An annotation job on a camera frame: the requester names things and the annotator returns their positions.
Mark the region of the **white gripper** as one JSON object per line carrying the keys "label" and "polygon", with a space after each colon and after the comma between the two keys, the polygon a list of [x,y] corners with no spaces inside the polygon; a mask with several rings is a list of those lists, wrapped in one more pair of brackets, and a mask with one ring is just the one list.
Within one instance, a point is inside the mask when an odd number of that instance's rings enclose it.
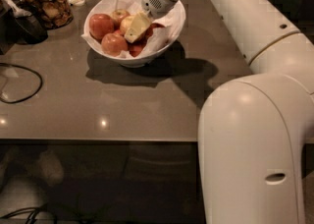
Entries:
{"label": "white gripper", "polygon": [[[153,19],[166,16],[176,5],[173,0],[141,0],[142,10]],[[134,43],[142,39],[151,25],[150,18],[143,12],[138,12],[131,21],[125,33],[125,39]]]}

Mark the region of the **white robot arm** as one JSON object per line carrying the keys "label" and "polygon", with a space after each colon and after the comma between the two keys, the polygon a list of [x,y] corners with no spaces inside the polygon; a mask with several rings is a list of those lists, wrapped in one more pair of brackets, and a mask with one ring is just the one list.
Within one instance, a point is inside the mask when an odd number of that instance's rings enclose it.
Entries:
{"label": "white robot arm", "polygon": [[[154,18],[179,0],[141,0]],[[211,93],[198,125],[207,224],[305,224],[302,150],[313,135],[312,42],[268,0],[211,0],[251,75]]]}

